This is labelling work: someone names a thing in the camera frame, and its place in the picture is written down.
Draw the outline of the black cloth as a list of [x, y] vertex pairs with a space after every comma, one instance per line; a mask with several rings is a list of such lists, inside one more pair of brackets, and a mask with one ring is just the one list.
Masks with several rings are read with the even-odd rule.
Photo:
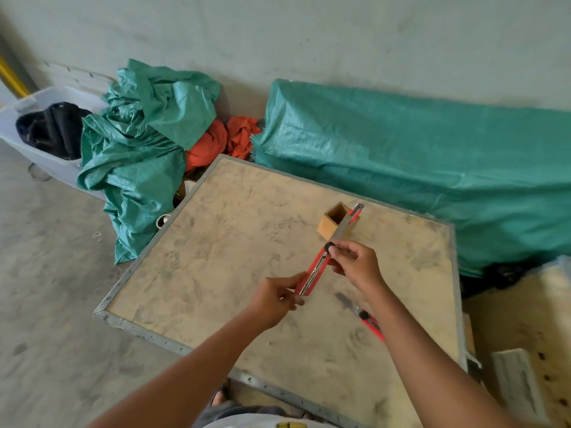
[[28, 146], [63, 160], [81, 158], [83, 118], [91, 111], [69, 102], [54, 103], [18, 117], [15, 127]]

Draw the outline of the person's left forearm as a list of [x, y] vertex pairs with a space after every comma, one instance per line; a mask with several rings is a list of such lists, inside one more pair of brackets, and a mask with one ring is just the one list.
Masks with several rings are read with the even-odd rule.
[[86, 428], [190, 428], [248, 345], [280, 321], [245, 310]]

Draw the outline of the white plastic tub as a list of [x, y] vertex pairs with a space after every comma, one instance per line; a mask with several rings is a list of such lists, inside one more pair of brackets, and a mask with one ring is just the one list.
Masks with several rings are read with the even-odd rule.
[[77, 188], [76, 180], [82, 167], [80, 159], [64, 160], [26, 145], [16, 129], [19, 116], [64, 101], [93, 113], [106, 107], [101, 96], [95, 93], [70, 86], [50, 86], [0, 109], [0, 138], [52, 178]]

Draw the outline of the small wooden box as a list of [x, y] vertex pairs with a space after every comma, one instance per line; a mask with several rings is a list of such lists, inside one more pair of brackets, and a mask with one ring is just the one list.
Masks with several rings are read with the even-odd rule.
[[343, 202], [338, 202], [321, 217], [318, 233], [326, 240], [341, 239], [349, 236], [359, 221], [359, 215], [364, 204], [357, 203], [349, 208]]

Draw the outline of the yellow pipe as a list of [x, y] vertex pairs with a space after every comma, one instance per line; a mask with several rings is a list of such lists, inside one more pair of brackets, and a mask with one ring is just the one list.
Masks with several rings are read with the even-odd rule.
[[28, 97], [32, 94], [2, 55], [0, 55], [0, 80], [2, 80], [4, 85], [6, 85], [18, 99]]

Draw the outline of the wooden board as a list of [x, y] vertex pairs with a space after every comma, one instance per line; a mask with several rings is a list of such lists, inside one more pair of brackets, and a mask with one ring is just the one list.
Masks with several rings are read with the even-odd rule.
[[518, 421], [526, 428], [571, 428], [571, 257], [560, 257], [507, 289], [490, 290], [462, 304], [487, 392], [507, 410], [491, 353], [522, 348], [530, 356], [552, 425]]

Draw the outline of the crumpled green tarp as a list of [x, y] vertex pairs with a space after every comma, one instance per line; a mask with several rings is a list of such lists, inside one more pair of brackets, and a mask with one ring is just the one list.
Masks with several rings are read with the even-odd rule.
[[221, 85], [205, 73], [129, 59], [102, 96], [97, 114], [82, 118], [77, 186], [102, 191], [117, 234], [115, 265], [135, 260], [154, 237], [156, 219], [173, 210], [186, 168], [185, 152], [217, 117]]

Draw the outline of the person's right hand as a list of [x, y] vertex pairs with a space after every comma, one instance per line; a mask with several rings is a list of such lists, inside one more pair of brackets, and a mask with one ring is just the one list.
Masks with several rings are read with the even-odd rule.
[[364, 296], [368, 297], [374, 292], [388, 288], [372, 248], [345, 239], [334, 239], [331, 243], [331, 257], [349, 257], [351, 260], [351, 276], [346, 278]]

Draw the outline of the orange cloth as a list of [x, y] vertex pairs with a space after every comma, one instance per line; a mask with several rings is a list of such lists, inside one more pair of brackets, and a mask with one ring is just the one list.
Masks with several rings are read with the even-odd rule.
[[259, 120], [252, 117], [234, 116], [226, 123], [216, 118], [197, 143], [186, 151], [185, 172], [209, 166], [220, 154], [248, 160], [253, 148], [251, 137], [259, 133]]

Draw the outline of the white corrugated panel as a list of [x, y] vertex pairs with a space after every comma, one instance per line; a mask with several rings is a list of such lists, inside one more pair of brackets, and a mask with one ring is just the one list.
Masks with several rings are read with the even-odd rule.
[[107, 75], [53, 62], [42, 62], [37, 68], [52, 85], [70, 86], [97, 95], [104, 94], [110, 85], [117, 82]]

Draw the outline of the metal-framed wooden table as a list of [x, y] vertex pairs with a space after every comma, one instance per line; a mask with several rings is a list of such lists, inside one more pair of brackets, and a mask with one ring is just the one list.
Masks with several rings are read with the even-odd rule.
[[[453, 226], [386, 202], [219, 156], [93, 315], [186, 355], [243, 309], [259, 281], [307, 270], [328, 209], [364, 204], [349, 238], [467, 371]], [[330, 268], [305, 305], [248, 346], [229, 377], [343, 428], [420, 428], [386, 346], [336, 298], [366, 303]]]

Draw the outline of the person's left hand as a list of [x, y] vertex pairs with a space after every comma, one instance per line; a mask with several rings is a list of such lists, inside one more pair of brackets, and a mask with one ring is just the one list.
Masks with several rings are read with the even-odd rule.
[[288, 312], [305, 304], [303, 297], [296, 295], [295, 290], [276, 286], [274, 278], [265, 278], [261, 282], [245, 309], [247, 318], [259, 333], [273, 328]]

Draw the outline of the white foam block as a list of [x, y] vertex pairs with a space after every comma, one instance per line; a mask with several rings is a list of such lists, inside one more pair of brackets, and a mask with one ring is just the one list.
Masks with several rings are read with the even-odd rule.
[[551, 426], [528, 352], [522, 348], [493, 352], [491, 359], [506, 409], [522, 422]]

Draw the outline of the red utility knife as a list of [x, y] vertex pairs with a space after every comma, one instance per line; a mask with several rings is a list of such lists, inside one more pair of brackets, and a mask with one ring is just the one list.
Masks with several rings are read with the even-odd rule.
[[364, 326], [373, 332], [382, 342], [385, 342], [384, 336], [375, 317], [373, 317], [366, 309], [360, 307], [356, 302], [349, 299], [345, 294], [336, 292], [334, 295], [336, 299], [342, 304], [344, 309], [348, 309], [353, 312], [354, 315], [359, 317], [361, 323]]
[[311, 293], [321, 275], [324, 273], [326, 266], [328, 265], [329, 259], [331, 257], [329, 254], [329, 248], [331, 245], [331, 240], [325, 240], [325, 244], [307, 270], [304, 282], [300, 282], [296, 287], [296, 295], [306, 296]]

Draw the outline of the long green tarp cover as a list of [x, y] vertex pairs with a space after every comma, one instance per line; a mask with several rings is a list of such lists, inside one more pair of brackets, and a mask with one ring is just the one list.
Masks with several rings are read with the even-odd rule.
[[255, 161], [451, 223], [461, 273], [571, 257], [571, 112], [276, 79]]

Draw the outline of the person's right forearm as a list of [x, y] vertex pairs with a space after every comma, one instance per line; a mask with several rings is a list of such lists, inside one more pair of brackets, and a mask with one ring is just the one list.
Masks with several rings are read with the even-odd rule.
[[360, 290], [424, 428], [526, 428], [448, 356], [383, 280]]

